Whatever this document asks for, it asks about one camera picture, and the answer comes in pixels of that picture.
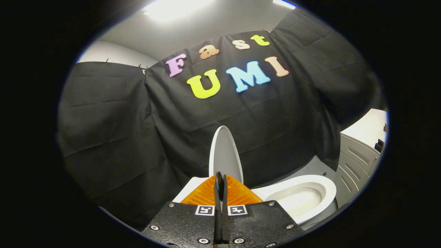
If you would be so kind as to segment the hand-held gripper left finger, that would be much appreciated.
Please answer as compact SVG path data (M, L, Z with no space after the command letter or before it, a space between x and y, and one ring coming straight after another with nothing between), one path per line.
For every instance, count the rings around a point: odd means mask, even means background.
M142 234L166 246L214 248L222 242L222 174L193 177Z

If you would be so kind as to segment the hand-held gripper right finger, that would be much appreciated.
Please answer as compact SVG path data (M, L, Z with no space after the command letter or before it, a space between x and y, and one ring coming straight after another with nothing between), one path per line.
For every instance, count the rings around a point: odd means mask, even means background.
M222 245L267 248L283 244L304 230L275 200L263 201L232 176L223 177Z

